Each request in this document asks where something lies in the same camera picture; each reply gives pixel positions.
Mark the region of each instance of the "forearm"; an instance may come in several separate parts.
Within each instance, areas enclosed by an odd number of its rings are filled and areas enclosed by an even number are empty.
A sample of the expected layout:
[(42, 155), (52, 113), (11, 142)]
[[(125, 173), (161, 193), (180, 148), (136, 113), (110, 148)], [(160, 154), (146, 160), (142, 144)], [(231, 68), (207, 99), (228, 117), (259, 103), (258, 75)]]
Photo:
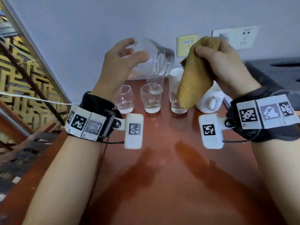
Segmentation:
[(300, 224), (300, 139), (252, 143), (268, 189), (288, 224)]
[(100, 155), (98, 142), (69, 136), (41, 180), (23, 225), (78, 224)]

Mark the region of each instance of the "yellow towel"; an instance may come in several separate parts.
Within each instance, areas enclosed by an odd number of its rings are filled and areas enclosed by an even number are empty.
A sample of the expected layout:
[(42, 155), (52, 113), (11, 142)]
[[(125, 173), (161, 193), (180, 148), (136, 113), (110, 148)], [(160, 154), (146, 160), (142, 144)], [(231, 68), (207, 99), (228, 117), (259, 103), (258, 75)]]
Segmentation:
[(185, 69), (177, 90), (177, 98), (184, 109), (191, 109), (214, 83), (215, 75), (209, 63), (195, 54), (195, 48), (199, 45), (219, 50), (220, 40), (202, 37), (192, 45), (188, 56), (180, 63)]

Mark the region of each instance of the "empty glass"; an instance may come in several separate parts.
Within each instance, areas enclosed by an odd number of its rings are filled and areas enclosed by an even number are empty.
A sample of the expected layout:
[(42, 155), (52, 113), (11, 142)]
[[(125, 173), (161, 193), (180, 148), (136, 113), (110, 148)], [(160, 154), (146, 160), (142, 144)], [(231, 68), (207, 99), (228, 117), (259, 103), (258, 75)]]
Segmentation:
[(183, 75), (183, 68), (172, 69), (169, 76), (169, 99), (171, 103), (171, 110), (176, 114), (183, 114), (187, 112), (187, 109), (180, 107), (179, 102), (177, 101), (176, 94), (177, 89), (180, 83), (180, 80)]
[(160, 110), (161, 88), (159, 84), (146, 84), (141, 87), (141, 100), (144, 109), (148, 113), (156, 113)]
[(133, 71), (140, 75), (168, 75), (174, 63), (174, 51), (163, 47), (151, 39), (137, 37), (133, 52), (148, 51), (150, 58), (145, 63), (140, 63)]
[(133, 111), (133, 92), (129, 85), (123, 85), (121, 94), (116, 98), (115, 104), (121, 114)]
[(164, 77), (160, 75), (147, 75), (146, 80), (148, 84), (158, 84), (163, 92), (163, 80)]

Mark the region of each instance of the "qr code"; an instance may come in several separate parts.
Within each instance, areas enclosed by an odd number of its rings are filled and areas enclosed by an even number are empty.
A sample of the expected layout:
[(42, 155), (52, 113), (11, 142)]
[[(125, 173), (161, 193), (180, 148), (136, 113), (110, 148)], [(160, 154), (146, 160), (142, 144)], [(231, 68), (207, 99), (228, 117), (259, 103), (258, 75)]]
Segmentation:
[(75, 115), (74, 120), (71, 124), (71, 127), (74, 127), (78, 130), (82, 130), (87, 119), (85, 117), (82, 117), (80, 115)]
[(140, 134), (141, 134), (141, 124), (130, 123), (129, 135), (140, 135)]
[(73, 118), (73, 115), (75, 114), (75, 112), (73, 110), (71, 110), (70, 114), (69, 114), (69, 117), (68, 117), (68, 120), (67, 120), (67, 123), (70, 124), (72, 118)]
[(279, 113), (279, 109), (277, 107), (277, 104), (271, 104), (271, 105), (268, 105), (268, 106), (261, 106), (260, 110), (263, 114), (262, 117), (264, 118), (265, 121), (280, 117), (280, 113)]
[(257, 114), (254, 108), (239, 110), (242, 122), (257, 121)]
[(294, 114), (294, 112), (293, 112), (293, 110), (292, 110), (292, 108), (291, 108), (291, 106), (288, 102), (281, 102), (281, 103), (279, 103), (279, 106), (280, 106), (280, 109), (282, 110), (283, 115), (285, 117)]
[(216, 135), (214, 124), (211, 125), (202, 125), (204, 136)]
[(85, 132), (95, 134), (98, 136), (101, 131), (102, 125), (103, 123), (101, 122), (89, 120), (88, 124), (86, 125)]

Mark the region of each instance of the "person's left hand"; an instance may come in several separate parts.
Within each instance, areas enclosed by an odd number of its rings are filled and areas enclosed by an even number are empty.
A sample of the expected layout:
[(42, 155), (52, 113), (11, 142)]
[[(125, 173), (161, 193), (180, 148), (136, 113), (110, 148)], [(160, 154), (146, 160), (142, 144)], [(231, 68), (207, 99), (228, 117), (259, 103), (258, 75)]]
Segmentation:
[(149, 59), (147, 51), (138, 51), (133, 54), (133, 49), (126, 48), (133, 44), (134, 38), (127, 38), (119, 41), (106, 52), (100, 79), (92, 90), (93, 95), (112, 100), (113, 94), (124, 84), (129, 74), (131, 73), (130, 78), (134, 75), (132, 69)]

